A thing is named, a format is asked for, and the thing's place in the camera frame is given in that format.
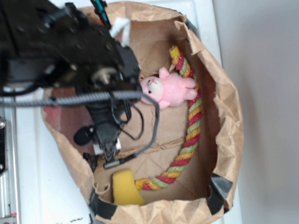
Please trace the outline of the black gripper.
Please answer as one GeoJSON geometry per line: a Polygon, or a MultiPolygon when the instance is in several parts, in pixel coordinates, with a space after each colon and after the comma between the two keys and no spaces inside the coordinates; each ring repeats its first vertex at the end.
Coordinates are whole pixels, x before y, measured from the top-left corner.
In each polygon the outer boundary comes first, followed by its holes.
{"type": "Polygon", "coordinates": [[[129,103],[127,100],[94,102],[86,105],[94,125],[94,143],[103,150],[106,163],[115,160],[121,127],[130,120],[129,103]]]}

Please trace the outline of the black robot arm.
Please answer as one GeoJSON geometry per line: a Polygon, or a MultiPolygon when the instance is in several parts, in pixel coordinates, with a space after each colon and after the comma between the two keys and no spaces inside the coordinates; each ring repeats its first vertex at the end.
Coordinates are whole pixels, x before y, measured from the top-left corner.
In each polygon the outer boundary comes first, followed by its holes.
{"type": "Polygon", "coordinates": [[[70,2],[58,8],[49,0],[0,0],[0,97],[39,88],[75,89],[73,97],[52,97],[32,106],[84,105],[93,125],[74,135],[78,145],[98,144],[105,168],[115,159],[117,139],[142,90],[140,66],[132,49],[115,40],[103,0],[91,0],[101,23],[92,23],[70,2]]]}

